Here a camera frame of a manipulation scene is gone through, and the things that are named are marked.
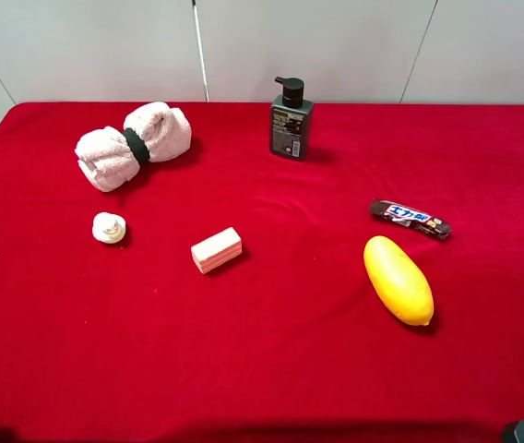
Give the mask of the yellow mango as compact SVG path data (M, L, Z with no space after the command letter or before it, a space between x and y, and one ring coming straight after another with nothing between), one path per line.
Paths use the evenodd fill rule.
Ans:
M377 235L363 250L363 262L376 294L387 310L410 326L428 326L435 312L428 280L392 240Z

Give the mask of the black pump bottle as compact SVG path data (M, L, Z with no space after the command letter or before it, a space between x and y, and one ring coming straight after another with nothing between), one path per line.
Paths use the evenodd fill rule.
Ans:
M272 154L302 161L308 151L314 103L304 98L299 78L275 77L281 95L270 105L269 150Z

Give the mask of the black towel band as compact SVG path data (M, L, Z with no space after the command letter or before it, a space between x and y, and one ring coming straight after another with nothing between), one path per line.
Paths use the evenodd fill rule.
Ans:
M139 165L149 162L150 154L145 141L132 128L123 131L125 141Z

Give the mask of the dark candy bar wrapper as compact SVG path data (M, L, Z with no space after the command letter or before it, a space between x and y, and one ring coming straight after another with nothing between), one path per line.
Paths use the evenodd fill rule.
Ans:
M373 199L369 212L377 218L426 233L438 240L446 240L452 233L452 227L446 221L393 201Z

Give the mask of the rolled pink towel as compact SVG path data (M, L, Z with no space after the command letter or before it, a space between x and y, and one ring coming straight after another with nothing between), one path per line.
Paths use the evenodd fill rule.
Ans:
M184 113L165 102L140 106L125 118L121 131L111 126L90 131L77 142L75 153L80 170L101 192L111 192L132 180L142 166L125 141L126 128L145 141L149 162L175 159L191 145L192 128Z

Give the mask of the white pole behind table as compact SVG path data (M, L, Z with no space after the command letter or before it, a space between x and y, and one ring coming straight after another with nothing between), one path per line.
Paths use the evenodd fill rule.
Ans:
M198 60L199 60L201 78L202 78L203 91L204 91L204 100L205 102L209 102L210 98L209 98L209 91L208 91L208 78L207 78L207 71L206 71L206 64L205 64L205 57L204 57L204 50L203 50L203 40L201 36L201 28L200 28L199 16L198 16L197 0L192 0L191 5L192 5L192 12L193 12L195 33L196 33L196 46L197 46L197 51L198 51Z

